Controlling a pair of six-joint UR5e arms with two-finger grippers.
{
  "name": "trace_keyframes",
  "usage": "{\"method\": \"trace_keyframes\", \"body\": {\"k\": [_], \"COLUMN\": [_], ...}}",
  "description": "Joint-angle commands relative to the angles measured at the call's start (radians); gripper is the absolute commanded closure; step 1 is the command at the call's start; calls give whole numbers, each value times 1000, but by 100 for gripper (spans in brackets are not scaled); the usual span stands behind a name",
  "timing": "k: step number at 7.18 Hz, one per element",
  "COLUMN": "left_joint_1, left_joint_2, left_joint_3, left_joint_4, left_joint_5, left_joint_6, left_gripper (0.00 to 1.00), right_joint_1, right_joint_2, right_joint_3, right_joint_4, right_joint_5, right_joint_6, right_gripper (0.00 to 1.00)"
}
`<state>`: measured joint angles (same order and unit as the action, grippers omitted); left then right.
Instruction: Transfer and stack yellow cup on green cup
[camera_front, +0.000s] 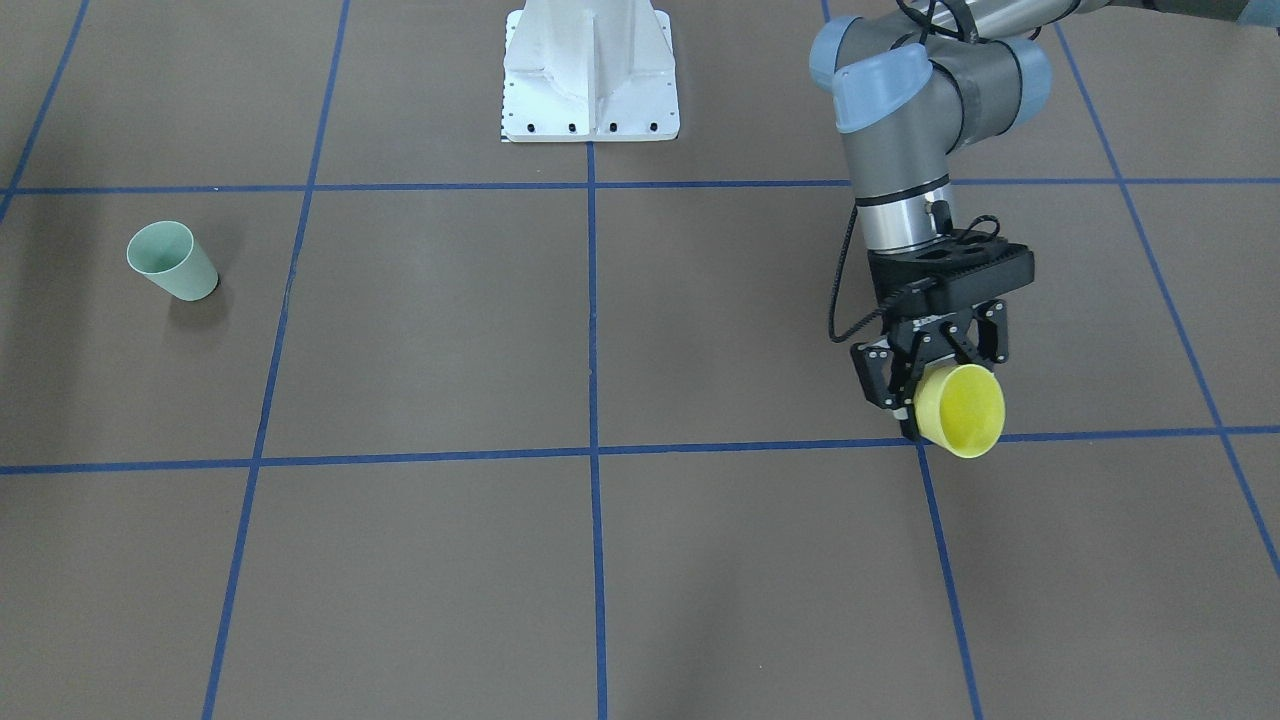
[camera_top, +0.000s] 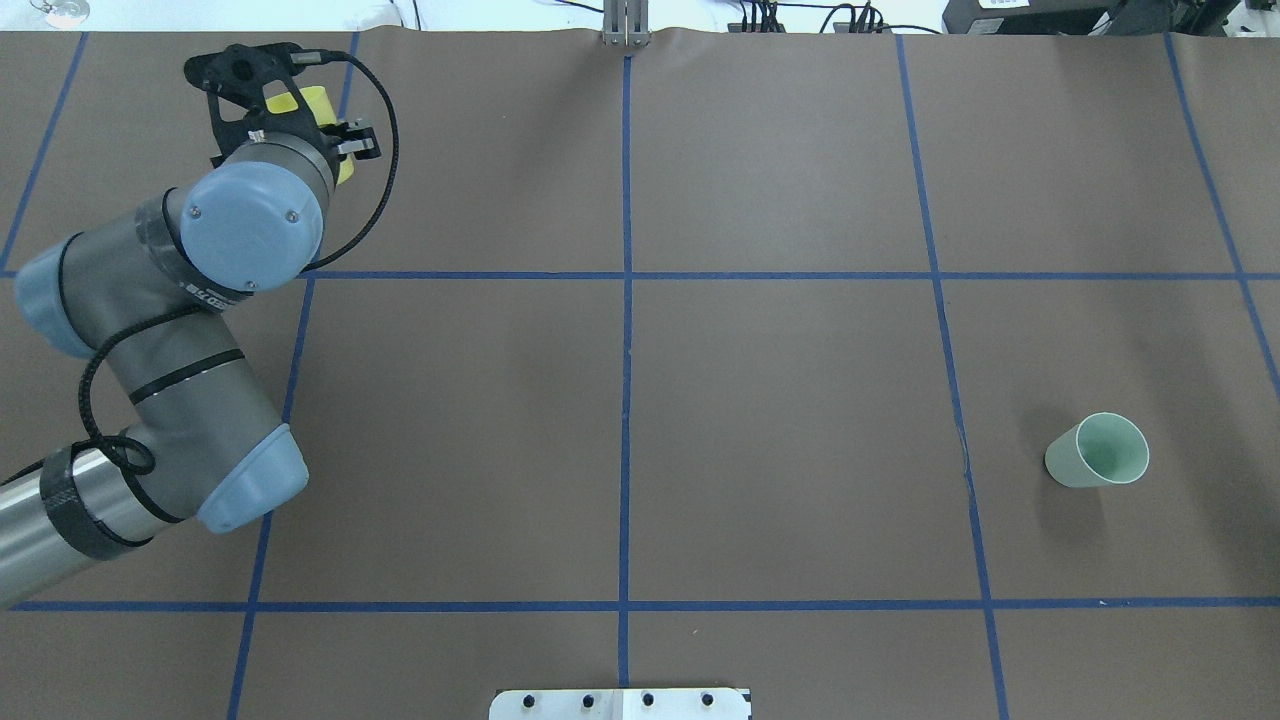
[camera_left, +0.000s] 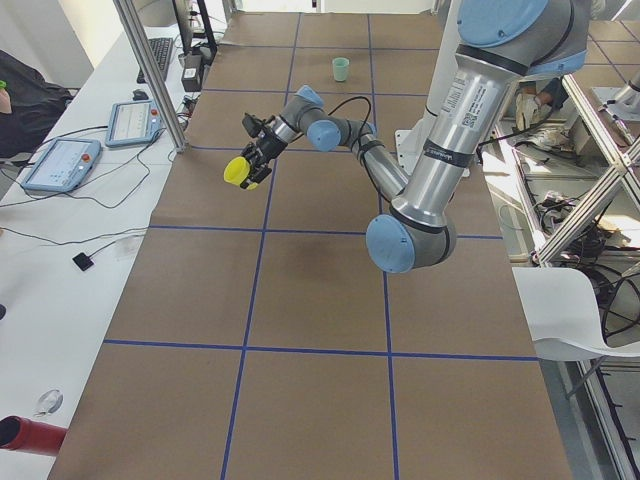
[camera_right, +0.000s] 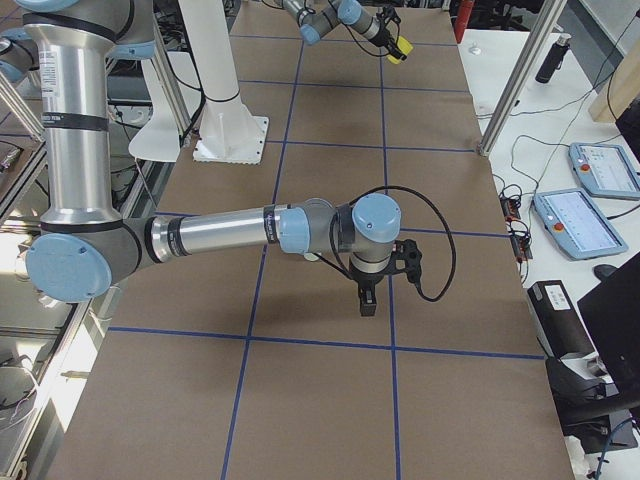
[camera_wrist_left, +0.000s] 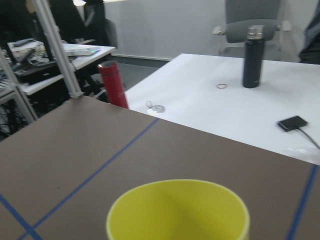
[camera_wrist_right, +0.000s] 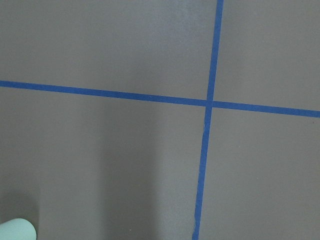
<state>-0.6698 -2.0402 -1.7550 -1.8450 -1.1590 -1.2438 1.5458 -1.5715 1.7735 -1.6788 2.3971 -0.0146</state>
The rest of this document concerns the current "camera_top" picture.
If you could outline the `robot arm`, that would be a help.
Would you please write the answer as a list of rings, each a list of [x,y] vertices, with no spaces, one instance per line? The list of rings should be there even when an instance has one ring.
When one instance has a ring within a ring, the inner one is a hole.
[[[3,607],[197,520],[237,530],[308,469],[225,313],[319,268],[346,164],[378,158],[365,120],[233,135],[218,165],[15,278],[22,316],[79,359],[82,437],[3,483]]]

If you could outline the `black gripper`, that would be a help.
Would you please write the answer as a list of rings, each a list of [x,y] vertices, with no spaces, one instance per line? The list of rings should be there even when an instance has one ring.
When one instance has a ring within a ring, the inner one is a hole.
[[[381,156],[376,131],[366,122],[337,120],[320,124],[323,156],[328,163],[342,163],[346,158],[372,160]]]

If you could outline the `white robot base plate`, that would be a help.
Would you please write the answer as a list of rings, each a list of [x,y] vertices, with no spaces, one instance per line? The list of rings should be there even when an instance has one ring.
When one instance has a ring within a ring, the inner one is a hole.
[[[730,687],[502,691],[489,719],[753,719],[751,693]]]

